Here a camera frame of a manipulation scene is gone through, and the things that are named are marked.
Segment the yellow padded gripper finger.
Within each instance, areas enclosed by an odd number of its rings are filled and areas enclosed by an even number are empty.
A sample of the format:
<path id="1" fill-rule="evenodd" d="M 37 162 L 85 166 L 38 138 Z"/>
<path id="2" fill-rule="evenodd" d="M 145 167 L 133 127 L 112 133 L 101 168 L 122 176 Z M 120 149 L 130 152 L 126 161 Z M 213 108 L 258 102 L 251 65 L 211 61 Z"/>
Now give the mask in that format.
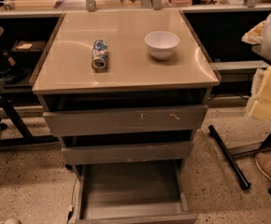
<path id="1" fill-rule="evenodd" d="M 256 70 L 246 112 L 250 118 L 257 120 L 271 118 L 271 66 Z"/>

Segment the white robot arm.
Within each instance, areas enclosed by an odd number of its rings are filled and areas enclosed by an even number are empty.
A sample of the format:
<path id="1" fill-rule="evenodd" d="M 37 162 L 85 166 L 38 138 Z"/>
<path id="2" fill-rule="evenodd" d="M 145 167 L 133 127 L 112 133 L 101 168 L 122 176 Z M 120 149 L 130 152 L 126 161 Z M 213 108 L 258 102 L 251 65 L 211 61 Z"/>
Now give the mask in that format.
<path id="1" fill-rule="evenodd" d="M 251 44 L 256 54 L 271 61 L 271 13 L 265 21 L 246 32 L 242 41 Z M 271 65 L 263 72 L 256 71 L 247 109 L 251 118 L 262 120 L 271 117 Z"/>

